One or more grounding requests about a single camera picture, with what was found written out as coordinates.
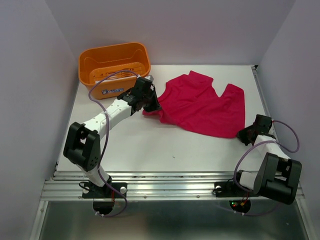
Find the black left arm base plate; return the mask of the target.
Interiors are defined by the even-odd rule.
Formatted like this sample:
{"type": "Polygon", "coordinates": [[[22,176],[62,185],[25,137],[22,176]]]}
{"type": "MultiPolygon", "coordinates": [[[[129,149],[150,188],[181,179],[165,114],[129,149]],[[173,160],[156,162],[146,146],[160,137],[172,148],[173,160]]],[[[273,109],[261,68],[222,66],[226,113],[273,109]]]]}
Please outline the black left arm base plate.
{"type": "Polygon", "coordinates": [[[119,193],[110,189],[106,185],[99,187],[90,181],[81,181],[79,187],[82,189],[83,199],[121,199],[119,193]]]}

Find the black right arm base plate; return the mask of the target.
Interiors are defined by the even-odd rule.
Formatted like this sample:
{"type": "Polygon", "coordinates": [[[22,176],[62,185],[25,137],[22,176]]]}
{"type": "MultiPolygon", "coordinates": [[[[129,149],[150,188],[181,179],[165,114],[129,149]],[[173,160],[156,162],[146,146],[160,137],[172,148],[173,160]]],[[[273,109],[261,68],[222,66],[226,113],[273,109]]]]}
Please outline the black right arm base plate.
{"type": "Polygon", "coordinates": [[[248,192],[240,189],[233,181],[218,181],[214,183],[212,194],[217,198],[246,197],[248,192]]]}

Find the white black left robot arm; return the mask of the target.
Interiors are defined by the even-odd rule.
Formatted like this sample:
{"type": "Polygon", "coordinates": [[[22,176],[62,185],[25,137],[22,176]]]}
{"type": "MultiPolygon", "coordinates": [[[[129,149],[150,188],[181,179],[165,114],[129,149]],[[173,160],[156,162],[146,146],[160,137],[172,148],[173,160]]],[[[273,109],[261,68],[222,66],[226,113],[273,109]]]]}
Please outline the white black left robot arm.
{"type": "Polygon", "coordinates": [[[95,193],[106,197],[111,193],[112,178],[101,166],[101,161],[109,131],[140,110],[152,113],[161,109],[153,77],[138,77],[132,88],[117,96],[108,108],[101,108],[102,112],[92,119],[70,125],[63,155],[85,173],[94,184],[95,193]]]}

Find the red t-shirt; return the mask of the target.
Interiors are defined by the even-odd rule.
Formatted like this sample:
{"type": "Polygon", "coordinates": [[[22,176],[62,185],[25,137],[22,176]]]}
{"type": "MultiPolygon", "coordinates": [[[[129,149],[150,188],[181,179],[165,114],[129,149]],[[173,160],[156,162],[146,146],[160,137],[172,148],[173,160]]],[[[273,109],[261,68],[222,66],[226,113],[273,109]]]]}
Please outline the red t-shirt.
{"type": "Polygon", "coordinates": [[[143,111],[144,116],[158,117],[162,124],[217,138],[232,139],[244,129],[246,120],[243,89],[227,84],[218,95],[212,77],[190,71],[169,80],[158,97],[160,110],[143,111]]]}

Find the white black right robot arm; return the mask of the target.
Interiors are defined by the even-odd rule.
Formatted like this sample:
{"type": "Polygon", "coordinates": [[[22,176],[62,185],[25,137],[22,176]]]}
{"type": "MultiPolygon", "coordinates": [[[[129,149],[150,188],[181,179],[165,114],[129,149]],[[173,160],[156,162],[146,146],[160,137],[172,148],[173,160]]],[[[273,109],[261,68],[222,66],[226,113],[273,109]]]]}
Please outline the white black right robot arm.
{"type": "Polygon", "coordinates": [[[235,195],[253,193],[282,204],[292,204],[296,198],[302,164],[291,159],[283,150],[296,153],[300,149],[300,140],[293,128],[282,121],[258,114],[252,125],[240,130],[236,137],[245,146],[251,147],[235,166],[233,180],[230,182],[231,192],[235,195]],[[274,123],[280,123],[292,131],[297,143],[296,149],[288,149],[270,133],[274,123]],[[241,163],[253,150],[258,150],[262,157],[257,173],[240,170],[241,163]]]}

